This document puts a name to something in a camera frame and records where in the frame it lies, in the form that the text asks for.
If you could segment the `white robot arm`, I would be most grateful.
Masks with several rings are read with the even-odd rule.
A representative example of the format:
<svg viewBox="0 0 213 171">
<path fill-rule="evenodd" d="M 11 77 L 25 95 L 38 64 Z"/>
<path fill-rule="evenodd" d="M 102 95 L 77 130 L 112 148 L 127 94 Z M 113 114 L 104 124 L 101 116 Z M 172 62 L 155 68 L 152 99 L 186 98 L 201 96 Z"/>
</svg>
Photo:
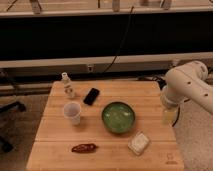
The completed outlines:
<svg viewBox="0 0 213 171">
<path fill-rule="evenodd" d="M 161 90 L 164 122 L 174 126 L 179 120 L 184 98 L 194 101 L 213 115 L 213 87 L 205 80 L 208 68 L 201 61 L 176 66 L 165 74 L 166 85 Z"/>
</svg>

